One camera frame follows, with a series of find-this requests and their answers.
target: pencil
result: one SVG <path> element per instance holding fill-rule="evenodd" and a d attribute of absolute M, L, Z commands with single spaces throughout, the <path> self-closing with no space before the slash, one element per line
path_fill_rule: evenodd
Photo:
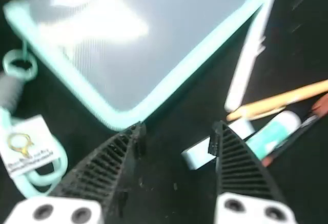
<path fill-rule="evenodd" d="M 307 120 L 305 120 L 302 126 L 291 135 L 290 138 L 283 144 L 283 146 L 275 149 L 269 156 L 262 160 L 262 164 L 267 167 L 269 166 L 273 160 L 279 157 L 282 153 L 284 153 L 289 147 L 291 147 L 297 139 L 302 136 L 305 132 L 307 132 L 314 124 L 317 123 L 322 117 L 328 114 L 328 94 L 320 98 L 313 106 L 311 110 L 311 114 Z"/>
<path fill-rule="evenodd" d="M 328 91 L 328 79 L 317 82 L 305 87 L 285 92 L 273 97 L 269 97 L 248 105 L 241 106 L 235 112 L 227 116 L 227 121 L 235 120 L 240 117 L 252 118 L 254 116 L 282 108 L 310 97 L 314 97 Z"/>

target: paper tag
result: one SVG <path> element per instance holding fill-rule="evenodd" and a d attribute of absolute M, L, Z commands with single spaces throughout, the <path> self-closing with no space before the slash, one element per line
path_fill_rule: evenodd
<path fill-rule="evenodd" d="M 42 167 L 60 156 L 41 115 L 1 134 L 0 155 L 11 178 Z"/>

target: gold key ring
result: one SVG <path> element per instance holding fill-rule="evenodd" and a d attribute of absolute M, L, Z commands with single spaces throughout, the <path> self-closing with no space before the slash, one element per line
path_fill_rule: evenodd
<path fill-rule="evenodd" d="M 12 145 L 12 139 L 16 136 L 22 136 L 26 139 L 26 145 L 24 147 L 15 147 Z M 31 140 L 31 137 L 25 133 L 12 133 L 7 138 L 8 146 L 11 150 L 21 153 L 24 157 L 30 158 L 31 155 L 28 152 L 28 147 L 34 145 Z"/>

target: transparent pencil case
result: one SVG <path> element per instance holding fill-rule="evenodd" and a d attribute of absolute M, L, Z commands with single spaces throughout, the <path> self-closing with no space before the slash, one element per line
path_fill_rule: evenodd
<path fill-rule="evenodd" d="M 145 120 L 263 0 L 12 0 L 13 31 L 106 126 Z"/>

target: black table surface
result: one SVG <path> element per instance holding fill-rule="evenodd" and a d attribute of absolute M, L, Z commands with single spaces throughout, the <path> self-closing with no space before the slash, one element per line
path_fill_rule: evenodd
<path fill-rule="evenodd" d="M 243 103 L 327 79 L 327 8 L 326 0 L 275 1 L 263 43 L 266 50 L 257 58 Z M 214 164 L 189 171 L 180 153 L 207 136 L 214 121 L 225 119 L 223 105 L 249 23 L 146 120 L 147 155 L 136 169 L 121 223 L 213 223 Z M 21 45 L 3 15 L 0 38 L 0 55 Z M 41 63 L 15 116 L 37 114 L 65 147 L 69 170 L 114 134 Z M 270 118 L 253 125 L 260 129 Z M 328 118 L 322 119 L 269 167 L 299 223 L 326 223 L 327 125 Z M 0 221 L 20 200 L 23 197 L 1 164 Z"/>

